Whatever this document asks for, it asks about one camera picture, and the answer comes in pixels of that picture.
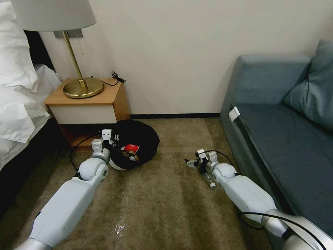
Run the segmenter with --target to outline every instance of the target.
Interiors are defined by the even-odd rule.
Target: black cable
[[[78,144],[76,144],[76,145],[74,146],[74,148],[72,148],[71,151],[69,152],[69,160],[70,160],[70,163],[72,164],[72,166],[75,168],[76,171],[79,171],[79,169],[76,167],[76,165],[75,165],[75,163],[74,163],[74,161],[73,161],[73,159],[72,159],[72,157],[73,157],[73,152],[75,151],[75,149],[76,149],[79,145],[81,145],[81,143],[85,142],[86,140],[88,140],[88,139],[90,139],[91,137],[94,137],[94,136],[96,136],[96,135],[91,135],[91,136],[87,137],[86,139],[80,141],[80,142],[79,142]]]
[[[224,153],[222,153],[222,152],[220,152],[220,151],[216,151],[216,150],[207,150],[207,151],[202,152],[202,153],[208,153],[208,152],[216,152],[216,153],[219,153],[219,154],[223,155],[225,158],[227,158],[227,160],[229,161],[230,165],[232,165],[231,160],[230,160],[229,157],[226,156]]]
[[[237,217],[238,217],[238,219],[241,221],[241,222],[243,222],[245,225],[247,225],[249,228],[251,228],[251,229],[254,229],[254,230],[258,230],[258,231],[260,231],[260,230],[264,230],[265,228],[262,226],[262,227],[254,227],[254,226],[252,226],[252,225],[250,225],[249,223],[247,223],[242,217],[241,217],[241,212],[239,212],[239,213],[237,213]]]
[[[286,222],[289,222],[291,224],[294,224],[295,226],[298,226],[299,228],[303,229],[305,232],[307,232],[309,235],[311,235],[312,238],[314,238],[318,244],[323,248],[323,250],[326,250],[324,244],[313,234],[311,233],[308,229],[306,229],[304,226],[298,224],[297,222],[294,222],[292,220],[289,220],[289,219],[286,219],[286,218],[283,218],[281,216],[276,216],[276,215],[270,215],[270,214],[263,214],[263,213],[257,213],[257,212],[239,212],[237,214],[238,216],[240,215],[262,215],[262,216],[267,216],[267,217],[272,217],[272,218],[276,218],[276,219],[280,219],[280,220],[283,220],[283,221],[286,221]]]
[[[118,74],[117,74],[116,72],[114,72],[114,71],[111,72],[111,75],[112,75],[112,78],[114,78],[114,79],[117,80],[117,82],[116,82],[115,84],[110,84],[110,83],[107,83],[107,82],[105,82],[105,81],[103,81],[103,80],[101,80],[101,81],[102,81],[103,83],[107,84],[107,85],[110,85],[110,86],[116,86],[116,85],[118,84],[118,82],[121,82],[121,83],[125,83],[125,82],[126,82],[125,79],[120,78],[120,77],[118,76]]]

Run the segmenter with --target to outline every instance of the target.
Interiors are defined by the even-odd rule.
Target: white lampshade
[[[88,0],[11,0],[11,3],[25,30],[73,30],[96,23]]]

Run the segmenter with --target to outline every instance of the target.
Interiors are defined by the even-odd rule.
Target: blue sofa
[[[333,237],[333,133],[283,105],[310,62],[305,55],[240,56],[220,122],[241,173],[280,210],[304,216]],[[233,107],[240,116],[231,122]],[[281,249],[280,239],[270,240]]]

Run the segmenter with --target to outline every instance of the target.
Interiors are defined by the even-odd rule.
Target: black trash bag
[[[150,161],[160,143],[151,126],[134,120],[117,122],[112,134],[117,140],[110,148],[110,165],[118,170],[129,170]]]

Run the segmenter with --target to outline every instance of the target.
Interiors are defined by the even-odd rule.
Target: lamp pull chain
[[[79,45],[80,45],[81,54],[84,56],[83,49],[82,49],[82,47],[81,47],[81,43],[80,43],[80,39],[79,39],[79,37],[78,37],[78,35],[77,35],[77,33],[76,33],[76,30],[75,30],[75,35],[76,35],[77,41],[78,41],[78,43],[79,43]]]

